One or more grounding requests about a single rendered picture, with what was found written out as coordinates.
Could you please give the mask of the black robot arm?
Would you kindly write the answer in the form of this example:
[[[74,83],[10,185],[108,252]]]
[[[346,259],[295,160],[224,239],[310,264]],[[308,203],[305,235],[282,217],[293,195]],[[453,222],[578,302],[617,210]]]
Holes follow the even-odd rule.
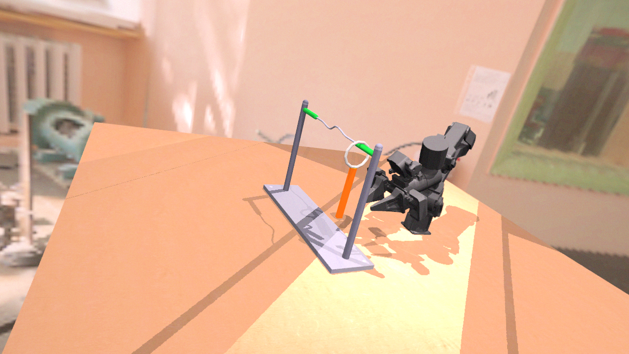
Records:
[[[397,173],[404,182],[413,181],[420,171],[425,175],[427,188],[423,195],[427,197],[427,215],[422,220],[410,216],[409,209],[405,221],[401,223],[412,235],[431,235],[429,226],[433,217],[440,217],[443,210],[444,182],[450,171],[456,166],[456,160],[465,156],[472,149],[476,139],[469,125],[452,122],[444,135],[431,135],[423,139],[419,163],[411,160],[400,151],[387,158],[391,169],[389,174]]]

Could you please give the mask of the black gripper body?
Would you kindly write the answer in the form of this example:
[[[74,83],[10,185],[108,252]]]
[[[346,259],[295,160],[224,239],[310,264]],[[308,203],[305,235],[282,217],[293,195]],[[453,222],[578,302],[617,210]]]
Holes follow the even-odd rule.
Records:
[[[404,182],[404,178],[396,174],[393,174],[392,180],[389,180],[386,176],[386,171],[381,170],[379,167],[376,168],[375,175],[383,178],[384,193],[388,191],[391,194],[395,188],[404,192],[406,210],[413,207],[413,210],[410,211],[410,216],[413,219],[422,220],[426,217],[427,197],[423,195],[423,190],[427,188],[427,180],[422,171],[417,174],[411,183]]]

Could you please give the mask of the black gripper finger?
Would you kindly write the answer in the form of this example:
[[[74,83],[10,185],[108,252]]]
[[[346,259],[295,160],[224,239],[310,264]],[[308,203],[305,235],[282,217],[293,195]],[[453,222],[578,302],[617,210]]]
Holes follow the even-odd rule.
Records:
[[[370,210],[397,211],[401,213],[406,213],[405,194],[402,190],[395,188],[389,196],[371,205]]]
[[[375,202],[377,200],[384,199],[384,187],[383,187],[383,178],[378,175],[374,177],[374,185],[370,189],[368,200],[366,203]]]

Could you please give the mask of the white loop with orange handle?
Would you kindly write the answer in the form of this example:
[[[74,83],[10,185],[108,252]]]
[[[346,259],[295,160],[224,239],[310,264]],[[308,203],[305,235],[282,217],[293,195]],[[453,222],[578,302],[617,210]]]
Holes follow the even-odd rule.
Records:
[[[365,143],[364,141],[356,141],[355,143],[350,144],[344,153],[344,162],[348,165],[349,171],[348,171],[346,181],[344,183],[343,193],[341,195],[339,207],[335,216],[337,219],[343,218],[344,208],[346,207],[346,203],[349,197],[350,190],[352,188],[352,184],[353,184],[353,180],[354,180],[357,168],[363,166],[369,159],[369,155],[367,154],[363,163],[360,163],[357,166],[353,166],[348,163],[348,159],[347,159],[348,151],[356,144],[364,144],[365,146],[369,147],[369,145]]]

